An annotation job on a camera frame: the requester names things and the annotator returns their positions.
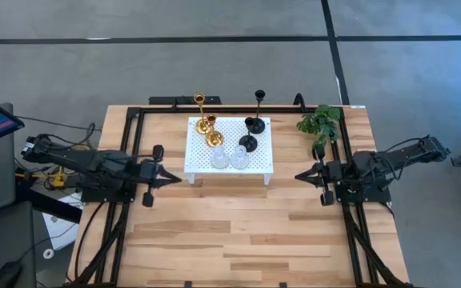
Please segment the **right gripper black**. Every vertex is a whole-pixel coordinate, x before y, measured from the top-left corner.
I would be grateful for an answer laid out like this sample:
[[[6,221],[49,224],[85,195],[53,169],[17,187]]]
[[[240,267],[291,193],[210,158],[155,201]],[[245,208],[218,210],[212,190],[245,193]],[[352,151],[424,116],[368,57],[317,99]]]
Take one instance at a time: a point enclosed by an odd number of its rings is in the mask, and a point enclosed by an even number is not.
[[[337,181],[337,174],[339,170],[339,161],[330,161],[325,163],[324,156],[325,150],[323,146],[316,146],[314,148],[314,156],[316,164],[310,169],[303,171],[300,174],[296,174],[295,179],[311,184],[312,186],[319,187],[318,177],[308,177],[314,174],[319,174],[320,183],[323,185],[323,193],[320,196],[320,200],[323,206],[329,206],[334,203],[334,195],[329,190],[328,184]]]

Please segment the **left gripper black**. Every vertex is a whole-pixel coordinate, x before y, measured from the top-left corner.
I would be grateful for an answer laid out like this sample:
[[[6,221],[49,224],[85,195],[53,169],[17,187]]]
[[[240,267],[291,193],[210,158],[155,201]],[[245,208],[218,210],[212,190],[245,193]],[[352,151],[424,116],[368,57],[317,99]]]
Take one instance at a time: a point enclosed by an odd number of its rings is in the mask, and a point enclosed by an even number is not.
[[[145,207],[152,207],[154,205],[154,196],[152,194],[154,180],[157,174],[169,180],[158,180],[158,188],[176,184],[181,182],[181,178],[168,172],[164,166],[158,166],[162,161],[164,155],[164,148],[162,145],[155,145],[152,154],[144,158],[140,164],[140,179],[143,183],[148,185],[147,191],[143,194],[142,204]]]

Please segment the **clear glass candlestick holder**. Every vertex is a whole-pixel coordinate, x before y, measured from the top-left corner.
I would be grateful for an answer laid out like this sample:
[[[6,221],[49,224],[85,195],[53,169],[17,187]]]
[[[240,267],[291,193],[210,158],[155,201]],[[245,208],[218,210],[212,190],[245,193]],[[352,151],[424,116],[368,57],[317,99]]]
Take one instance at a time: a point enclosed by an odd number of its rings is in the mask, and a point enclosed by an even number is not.
[[[215,146],[210,157],[210,164],[215,169],[225,169],[229,166],[230,157],[223,146]]]
[[[230,157],[230,164],[237,170],[244,170],[250,163],[247,149],[245,146],[238,145]]]

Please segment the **short gold candlestick holder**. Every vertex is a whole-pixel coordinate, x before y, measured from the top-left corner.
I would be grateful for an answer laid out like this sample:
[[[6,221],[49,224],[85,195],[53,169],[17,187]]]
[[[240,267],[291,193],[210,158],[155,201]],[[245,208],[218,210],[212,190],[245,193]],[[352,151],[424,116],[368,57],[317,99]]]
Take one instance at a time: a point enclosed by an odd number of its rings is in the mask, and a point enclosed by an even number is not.
[[[223,134],[214,128],[216,119],[217,117],[215,114],[209,114],[206,117],[206,127],[208,128],[208,132],[206,133],[205,140],[206,144],[210,147],[220,146],[224,141]]]

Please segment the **tall gold candlestick holder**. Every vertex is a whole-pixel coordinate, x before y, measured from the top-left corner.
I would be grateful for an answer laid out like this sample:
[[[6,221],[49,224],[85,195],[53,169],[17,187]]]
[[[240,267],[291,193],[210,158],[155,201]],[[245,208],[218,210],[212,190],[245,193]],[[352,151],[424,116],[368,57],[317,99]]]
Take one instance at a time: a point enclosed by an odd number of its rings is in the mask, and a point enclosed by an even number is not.
[[[203,104],[205,102],[205,95],[202,93],[195,94],[194,101],[198,105],[199,112],[200,112],[200,119],[196,123],[196,130],[199,134],[209,134],[211,130],[211,126],[203,112]]]

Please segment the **short black candlestick holder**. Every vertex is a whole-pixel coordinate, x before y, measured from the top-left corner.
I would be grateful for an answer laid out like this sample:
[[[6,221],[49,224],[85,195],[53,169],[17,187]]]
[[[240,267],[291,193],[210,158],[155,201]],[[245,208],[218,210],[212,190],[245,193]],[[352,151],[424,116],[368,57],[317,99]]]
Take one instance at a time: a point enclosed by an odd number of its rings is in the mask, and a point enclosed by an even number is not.
[[[247,153],[253,152],[257,149],[257,139],[251,135],[252,130],[255,126],[255,119],[248,117],[245,119],[245,125],[247,128],[247,134],[239,139],[239,145],[244,146]]]

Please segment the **tall black candlestick holder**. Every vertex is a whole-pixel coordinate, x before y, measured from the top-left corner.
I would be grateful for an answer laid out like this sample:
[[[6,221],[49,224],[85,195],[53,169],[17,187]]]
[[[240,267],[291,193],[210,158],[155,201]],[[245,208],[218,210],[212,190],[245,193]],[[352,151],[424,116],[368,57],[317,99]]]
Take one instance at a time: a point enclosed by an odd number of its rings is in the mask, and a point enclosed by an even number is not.
[[[256,116],[254,118],[254,123],[251,128],[251,133],[252,134],[261,134],[265,130],[265,123],[264,121],[259,117],[259,112],[260,112],[260,105],[263,99],[266,96],[266,92],[264,90],[256,90],[255,91],[255,99],[257,102],[257,108],[256,108]]]

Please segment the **white perforated metal shelf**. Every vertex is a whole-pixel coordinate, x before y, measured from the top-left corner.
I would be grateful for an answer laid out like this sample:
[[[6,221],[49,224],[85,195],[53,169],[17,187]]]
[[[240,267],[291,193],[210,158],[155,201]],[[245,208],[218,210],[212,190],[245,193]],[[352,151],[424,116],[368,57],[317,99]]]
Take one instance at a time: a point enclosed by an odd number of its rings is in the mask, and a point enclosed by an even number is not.
[[[247,153],[250,159],[248,167],[244,170],[237,170],[231,165],[231,155],[235,147],[239,145],[239,139],[247,134],[244,117],[219,117],[214,128],[221,132],[224,137],[223,146],[230,157],[229,166],[225,169],[215,169],[210,164],[210,157],[214,147],[206,144],[205,136],[196,130],[196,123],[199,117],[189,117],[186,136],[186,153],[184,162],[184,173],[186,180],[193,184],[195,178],[202,174],[251,174],[262,175],[263,182],[267,186],[274,173],[271,120],[264,118],[266,125],[261,134],[251,134],[257,139],[258,146],[253,152]]]

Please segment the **green artificial plant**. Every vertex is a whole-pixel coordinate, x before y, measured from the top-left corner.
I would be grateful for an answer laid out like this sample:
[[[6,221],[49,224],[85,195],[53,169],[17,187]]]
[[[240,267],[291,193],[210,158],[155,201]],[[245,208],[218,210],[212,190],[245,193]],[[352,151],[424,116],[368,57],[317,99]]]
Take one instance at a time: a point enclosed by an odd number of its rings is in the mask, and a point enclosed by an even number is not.
[[[304,114],[296,127],[305,134],[315,136],[312,143],[313,148],[325,148],[327,142],[334,143],[339,139],[337,128],[340,118],[339,108],[321,105],[315,109],[314,113]]]

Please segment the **white paper sheet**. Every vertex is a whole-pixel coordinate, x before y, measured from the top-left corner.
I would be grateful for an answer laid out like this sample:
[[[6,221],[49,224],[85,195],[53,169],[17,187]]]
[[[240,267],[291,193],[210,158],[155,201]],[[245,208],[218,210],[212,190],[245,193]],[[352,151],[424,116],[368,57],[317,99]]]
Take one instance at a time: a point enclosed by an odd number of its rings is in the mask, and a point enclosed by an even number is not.
[[[60,202],[67,203],[75,208],[83,209],[81,202],[81,193],[74,193],[70,196],[60,198]],[[77,237],[79,224],[58,218],[52,214],[42,213],[46,229],[51,237],[51,245],[53,250],[61,250],[65,246],[74,242]]]

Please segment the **dark office desk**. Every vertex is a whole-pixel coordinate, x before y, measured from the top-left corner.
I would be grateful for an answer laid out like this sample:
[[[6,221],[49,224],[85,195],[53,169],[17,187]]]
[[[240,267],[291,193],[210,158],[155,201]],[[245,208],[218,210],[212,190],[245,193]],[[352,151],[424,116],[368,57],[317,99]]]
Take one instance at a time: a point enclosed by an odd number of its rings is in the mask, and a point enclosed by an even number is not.
[[[12,288],[36,288],[33,211],[28,202],[0,209],[0,268],[8,262],[21,267]]]

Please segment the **black computer mouse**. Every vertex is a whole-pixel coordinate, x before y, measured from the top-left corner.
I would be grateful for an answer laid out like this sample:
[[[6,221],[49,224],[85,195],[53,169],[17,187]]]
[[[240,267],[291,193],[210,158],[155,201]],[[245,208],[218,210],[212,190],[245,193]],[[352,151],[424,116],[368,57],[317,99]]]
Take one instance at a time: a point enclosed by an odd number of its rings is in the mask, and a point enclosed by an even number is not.
[[[22,271],[22,264],[18,261],[6,262],[0,267],[0,288],[14,288]]]

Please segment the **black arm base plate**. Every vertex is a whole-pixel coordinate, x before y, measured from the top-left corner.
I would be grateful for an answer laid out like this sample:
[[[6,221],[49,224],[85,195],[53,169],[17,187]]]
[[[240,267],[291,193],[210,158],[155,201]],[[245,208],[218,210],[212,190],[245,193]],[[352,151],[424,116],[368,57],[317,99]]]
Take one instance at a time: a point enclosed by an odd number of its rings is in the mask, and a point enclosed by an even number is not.
[[[82,202],[117,202],[128,203],[135,199],[134,190],[94,190],[85,189],[82,192]]]
[[[338,186],[336,188],[336,196],[342,201],[346,202],[382,202],[387,203],[391,201],[391,194],[389,190],[357,190],[351,193],[346,187]]]

